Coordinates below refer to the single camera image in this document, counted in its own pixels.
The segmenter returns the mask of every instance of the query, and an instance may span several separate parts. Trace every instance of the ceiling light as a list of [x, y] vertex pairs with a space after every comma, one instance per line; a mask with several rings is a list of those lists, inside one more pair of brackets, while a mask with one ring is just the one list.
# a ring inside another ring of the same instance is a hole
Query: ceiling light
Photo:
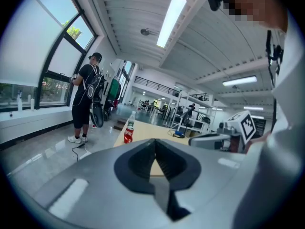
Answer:
[[255, 119], [261, 119], [261, 120], [264, 120], [264, 117], [263, 117], [263, 116], [256, 116], [256, 115], [252, 115], [251, 117], [252, 117], [252, 118], [255, 118]]
[[223, 82], [223, 85], [232, 86], [232, 85], [240, 85], [240, 84], [252, 83], [252, 82], [257, 82], [256, 76], [250, 76], [250, 77], [245, 77], [245, 78], [239, 78], [236, 80], [226, 81], [226, 82]]
[[170, 6], [166, 12], [166, 16], [159, 34], [157, 46], [165, 47], [170, 37], [173, 27], [176, 24], [182, 9], [186, 4], [186, 0], [171, 0]]
[[264, 110], [264, 108], [262, 108], [262, 107], [249, 107], [249, 106], [245, 106], [244, 109], [247, 109], [247, 110]]

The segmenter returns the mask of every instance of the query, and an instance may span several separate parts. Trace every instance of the shiny floor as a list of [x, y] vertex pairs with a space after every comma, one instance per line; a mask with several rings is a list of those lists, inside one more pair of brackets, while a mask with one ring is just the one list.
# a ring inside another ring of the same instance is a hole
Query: shiny floor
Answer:
[[[88, 142], [74, 149], [79, 158], [107, 148], [112, 148], [120, 131], [113, 129], [118, 118], [128, 118], [135, 107], [120, 104], [112, 113], [112, 119], [102, 128], [88, 131]], [[138, 111], [136, 119], [153, 125], [165, 126], [160, 114]], [[2, 167], [10, 181], [33, 196], [38, 189], [55, 175], [76, 162], [77, 156], [72, 148], [78, 144], [67, 140], [73, 135], [73, 124], [44, 133], [0, 153]]]

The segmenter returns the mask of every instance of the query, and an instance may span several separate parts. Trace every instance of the windowsill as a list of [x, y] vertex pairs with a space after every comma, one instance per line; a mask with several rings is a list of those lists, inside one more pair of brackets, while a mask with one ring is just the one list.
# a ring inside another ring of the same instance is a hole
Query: windowsill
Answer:
[[72, 109], [71, 106], [63, 106], [63, 107], [50, 107], [50, 108], [34, 109], [34, 111], [31, 111], [30, 109], [22, 110], [22, 111], [12, 111], [11, 112], [13, 114], [12, 117], [10, 117], [9, 112], [2, 112], [2, 113], [0, 113], [0, 122], [20, 119], [20, 118], [26, 118], [26, 117], [31, 117], [31, 116], [70, 111], [71, 109]]

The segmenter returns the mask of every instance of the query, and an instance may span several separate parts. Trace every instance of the desk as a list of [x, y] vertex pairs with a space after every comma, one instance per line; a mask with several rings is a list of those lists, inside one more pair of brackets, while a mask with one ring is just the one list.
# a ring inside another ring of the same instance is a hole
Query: desk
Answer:
[[[126, 122], [123, 130], [118, 136], [118, 139], [115, 141], [115, 144], [113, 147], [117, 147], [120, 145], [125, 144], [124, 143], [124, 132], [126, 130], [128, 121]], [[169, 128], [165, 128], [162, 126], [152, 125], [148, 123], [144, 123], [141, 121], [134, 121], [134, 133], [132, 135], [133, 142], [141, 141], [145, 139], [150, 138], [159, 138], [159, 139], [168, 139], [177, 143], [188, 145], [189, 139], [187, 137], [185, 138], [177, 138], [173, 137], [171, 135], [168, 135]], [[152, 177], [162, 177], [164, 176], [161, 168], [159, 167], [156, 160], [152, 164], [151, 168], [151, 176]]]

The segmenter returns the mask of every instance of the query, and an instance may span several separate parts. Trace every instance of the coca-cola can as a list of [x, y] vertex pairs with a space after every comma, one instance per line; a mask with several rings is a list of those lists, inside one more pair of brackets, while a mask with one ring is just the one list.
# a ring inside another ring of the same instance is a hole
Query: coca-cola can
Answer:
[[132, 135], [133, 135], [133, 126], [129, 125], [124, 133], [124, 143], [131, 143], [132, 142]]

